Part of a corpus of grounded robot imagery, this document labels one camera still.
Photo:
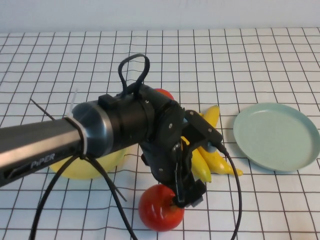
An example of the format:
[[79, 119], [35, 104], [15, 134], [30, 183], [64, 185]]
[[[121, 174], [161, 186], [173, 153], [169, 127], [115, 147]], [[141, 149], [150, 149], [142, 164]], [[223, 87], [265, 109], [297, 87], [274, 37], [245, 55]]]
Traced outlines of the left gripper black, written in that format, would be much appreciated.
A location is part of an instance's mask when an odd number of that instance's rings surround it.
[[[150, 167], [153, 177], [167, 187], [174, 187], [175, 196], [173, 204], [179, 208], [196, 207], [203, 200], [203, 195], [207, 192], [206, 185], [200, 180], [196, 180], [193, 185], [193, 174], [191, 171], [192, 150], [186, 144], [177, 151], [173, 146], [166, 147], [143, 141], [141, 149], [142, 159]], [[181, 160], [181, 176], [176, 171], [177, 160]], [[189, 198], [189, 187], [191, 189], [191, 201]]]

